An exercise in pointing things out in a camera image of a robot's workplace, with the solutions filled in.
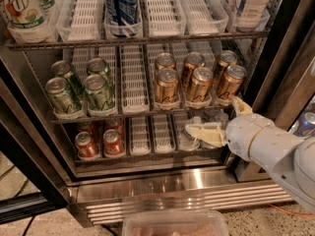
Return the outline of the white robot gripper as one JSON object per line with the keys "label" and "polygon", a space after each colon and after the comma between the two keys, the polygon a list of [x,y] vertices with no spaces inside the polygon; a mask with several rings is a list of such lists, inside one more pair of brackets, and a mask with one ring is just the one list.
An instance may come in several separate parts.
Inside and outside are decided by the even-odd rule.
{"label": "white robot gripper", "polygon": [[228,145],[231,152],[245,161],[254,161],[268,173],[275,173],[275,166],[293,152],[303,140],[256,113],[240,97],[231,100],[235,114],[225,130],[218,122],[186,124],[185,131],[193,138],[216,148]]}

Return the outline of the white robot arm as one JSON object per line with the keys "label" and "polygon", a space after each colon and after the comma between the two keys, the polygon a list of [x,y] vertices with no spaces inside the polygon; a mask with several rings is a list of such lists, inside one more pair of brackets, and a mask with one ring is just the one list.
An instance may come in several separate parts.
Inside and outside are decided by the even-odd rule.
{"label": "white robot arm", "polygon": [[237,96],[232,106],[236,116],[225,128],[216,122],[188,123],[185,132],[255,162],[295,201],[315,212],[315,138],[303,139],[277,127]]}

